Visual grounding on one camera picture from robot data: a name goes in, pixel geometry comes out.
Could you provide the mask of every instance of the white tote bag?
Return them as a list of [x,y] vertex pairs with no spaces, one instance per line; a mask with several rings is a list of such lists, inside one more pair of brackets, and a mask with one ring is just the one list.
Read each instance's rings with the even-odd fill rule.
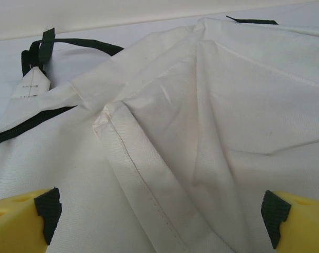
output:
[[319,29],[205,19],[150,34],[13,98],[0,132],[63,107],[0,143],[0,198],[60,189],[48,252],[274,252],[265,191],[319,200]]

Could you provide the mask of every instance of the white surface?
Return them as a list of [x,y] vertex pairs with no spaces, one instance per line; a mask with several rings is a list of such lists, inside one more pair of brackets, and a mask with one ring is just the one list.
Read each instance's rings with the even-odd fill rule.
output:
[[273,253],[265,191],[319,200],[319,28],[152,33],[11,99],[0,132],[74,105],[0,143],[0,198],[60,188],[49,253]]
[[[281,25],[319,27],[319,2],[292,6],[255,9],[226,13],[236,18],[274,19]],[[227,20],[226,14],[207,15],[207,17]],[[168,30],[178,26],[194,25],[201,17],[179,18],[117,27],[100,28],[58,34],[57,37],[92,38],[122,47],[128,47],[151,32]],[[14,87],[22,78],[21,51],[29,49],[30,44],[41,39],[42,35],[31,38],[0,41],[0,118],[3,115]],[[53,57],[47,71],[52,81],[51,87],[70,80],[88,71],[109,56],[97,50],[56,43]]]
[[0,40],[312,0],[1,0]]

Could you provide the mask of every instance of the black rubber pad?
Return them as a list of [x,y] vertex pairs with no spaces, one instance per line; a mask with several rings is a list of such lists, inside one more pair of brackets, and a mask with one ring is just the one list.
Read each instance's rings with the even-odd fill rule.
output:
[[266,191],[261,214],[274,249],[276,249],[281,238],[280,224],[287,220],[290,210],[291,205],[289,203],[271,191]]
[[50,245],[62,212],[59,189],[54,188],[36,197],[34,201],[37,213],[44,221],[44,239],[47,245]]

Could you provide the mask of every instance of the black zipper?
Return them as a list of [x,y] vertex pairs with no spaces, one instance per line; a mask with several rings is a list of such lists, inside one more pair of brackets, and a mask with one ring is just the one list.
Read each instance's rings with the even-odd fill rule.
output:
[[0,143],[7,141],[9,139],[15,138],[24,132],[36,127],[37,125],[40,125],[44,121],[47,121],[57,115],[60,115],[63,112],[66,112],[75,106],[71,107],[62,107],[54,110],[46,110],[39,112],[37,115],[31,117],[30,119],[22,122],[21,124],[17,125],[16,127],[13,127],[12,129],[9,129],[7,131],[4,131],[0,133]]

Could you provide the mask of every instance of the fabric tag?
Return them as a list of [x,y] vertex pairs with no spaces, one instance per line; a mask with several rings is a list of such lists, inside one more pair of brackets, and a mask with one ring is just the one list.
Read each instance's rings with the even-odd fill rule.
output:
[[12,98],[30,98],[47,92],[50,88],[49,79],[38,67],[33,67],[15,88]]

